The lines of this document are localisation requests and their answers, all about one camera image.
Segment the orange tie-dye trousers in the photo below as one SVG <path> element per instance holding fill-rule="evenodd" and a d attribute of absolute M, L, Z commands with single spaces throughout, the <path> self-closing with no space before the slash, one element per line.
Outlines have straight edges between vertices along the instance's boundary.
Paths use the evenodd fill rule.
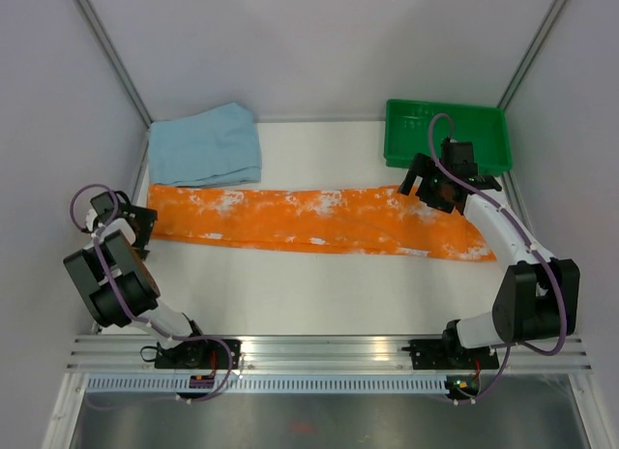
<path fill-rule="evenodd" d="M 153 237 L 235 249 L 413 255 L 493 261 L 463 216 L 427 207 L 395 186 L 334 191 L 148 188 Z"/>

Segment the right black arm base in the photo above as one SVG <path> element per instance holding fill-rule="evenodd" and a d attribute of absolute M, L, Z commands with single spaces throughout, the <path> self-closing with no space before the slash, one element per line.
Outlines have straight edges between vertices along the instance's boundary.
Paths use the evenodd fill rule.
<path fill-rule="evenodd" d="M 498 370 L 497 354 L 490 347 L 465 348 L 457 335 L 458 320 L 450 321 L 440 338 L 410 340 L 401 350 L 410 356 L 416 371 Z"/>

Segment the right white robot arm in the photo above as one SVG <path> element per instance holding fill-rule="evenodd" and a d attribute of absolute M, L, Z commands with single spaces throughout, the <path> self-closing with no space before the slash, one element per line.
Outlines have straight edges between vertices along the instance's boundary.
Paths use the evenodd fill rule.
<path fill-rule="evenodd" d="M 558 354 L 575 330 L 580 272 L 558 259 L 523 226 L 489 175 L 452 177 L 441 163 L 417 154 L 398 192 L 447 214 L 458 211 L 482 234 L 503 280 L 489 312 L 458 320 L 440 347 L 442 359 L 464 367 L 485 346 L 523 345 L 543 356 Z"/>

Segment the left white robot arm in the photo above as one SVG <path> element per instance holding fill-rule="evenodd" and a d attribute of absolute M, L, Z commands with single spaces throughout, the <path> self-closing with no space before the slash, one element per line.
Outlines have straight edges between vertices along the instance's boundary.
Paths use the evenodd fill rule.
<path fill-rule="evenodd" d="M 156 211 L 123 204 L 118 213 L 101 205 L 84 219 L 90 241 L 65 257 L 64 266 L 88 313 L 101 327 L 131 327 L 163 348 L 177 346 L 177 358 L 191 369 L 210 358 L 207 341 L 186 314 L 169 308 L 144 264 Z"/>

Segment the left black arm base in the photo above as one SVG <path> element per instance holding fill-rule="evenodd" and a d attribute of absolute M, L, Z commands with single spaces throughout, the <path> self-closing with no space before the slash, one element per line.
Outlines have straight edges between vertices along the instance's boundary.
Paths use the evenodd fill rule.
<path fill-rule="evenodd" d="M 139 350 L 143 362 L 158 370 L 237 370 L 241 357 L 240 340 L 215 339 L 177 341 L 163 336 L 155 345 Z"/>

